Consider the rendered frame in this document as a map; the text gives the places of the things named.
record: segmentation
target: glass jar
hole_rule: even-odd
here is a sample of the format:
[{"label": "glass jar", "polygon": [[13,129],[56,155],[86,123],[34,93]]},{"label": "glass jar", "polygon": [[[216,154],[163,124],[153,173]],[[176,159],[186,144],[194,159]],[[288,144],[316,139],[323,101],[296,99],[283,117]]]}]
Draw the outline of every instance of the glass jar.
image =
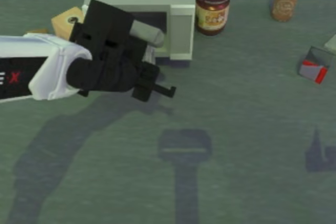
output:
[{"label": "glass jar", "polygon": [[196,29],[207,36],[223,31],[229,4],[230,0],[196,0]]}]

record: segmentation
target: dark red jar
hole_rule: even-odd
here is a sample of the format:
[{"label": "dark red jar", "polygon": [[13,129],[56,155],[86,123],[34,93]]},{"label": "dark red jar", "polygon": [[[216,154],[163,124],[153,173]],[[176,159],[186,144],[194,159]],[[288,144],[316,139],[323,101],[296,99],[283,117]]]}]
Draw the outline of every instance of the dark red jar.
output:
[{"label": "dark red jar", "polygon": [[204,35],[214,36],[223,31],[230,0],[196,0],[196,29]]}]

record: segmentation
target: black panel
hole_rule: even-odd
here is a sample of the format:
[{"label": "black panel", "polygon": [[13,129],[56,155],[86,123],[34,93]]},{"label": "black panel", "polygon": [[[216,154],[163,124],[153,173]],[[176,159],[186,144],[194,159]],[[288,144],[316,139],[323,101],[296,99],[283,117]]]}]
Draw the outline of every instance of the black panel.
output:
[{"label": "black panel", "polygon": [[0,100],[31,95],[28,85],[46,59],[0,58]]}]

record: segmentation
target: wooden block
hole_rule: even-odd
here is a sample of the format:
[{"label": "wooden block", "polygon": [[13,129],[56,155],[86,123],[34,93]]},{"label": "wooden block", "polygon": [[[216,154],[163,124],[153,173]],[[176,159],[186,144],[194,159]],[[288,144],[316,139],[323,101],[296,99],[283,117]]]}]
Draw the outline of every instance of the wooden block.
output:
[{"label": "wooden block", "polygon": [[47,28],[34,29],[26,32],[27,34],[48,34],[49,31]]},{"label": "wooden block", "polygon": [[82,23],[84,20],[83,13],[78,7],[73,7],[66,12],[59,14],[51,19],[56,36],[69,40],[74,23]]}]

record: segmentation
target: gray table surface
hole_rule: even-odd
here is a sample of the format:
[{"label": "gray table surface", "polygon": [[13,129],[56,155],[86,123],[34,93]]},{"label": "gray table surface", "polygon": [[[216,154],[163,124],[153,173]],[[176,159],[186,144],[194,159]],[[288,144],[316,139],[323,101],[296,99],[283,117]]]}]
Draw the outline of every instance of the gray table surface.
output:
[{"label": "gray table surface", "polygon": [[[305,165],[315,129],[322,147],[336,145],[336,71],[321,85],[296,73],[310,46],[336,33],[336,0],[299,0],[288,23],[272,20],[268,3],[232,0],[222,34],[195,35],[190,67],[162,67],[174,99],[0,104],[0,223],[336,223],[335,172]],[[0,33],[51,28],[81,4],[0,0]],[[158,156],[185,138],[212,147],[196,171],[189,156],[201,162],[200,152],[179,165]],[[198,207],[183,206],[195,196]]]}]

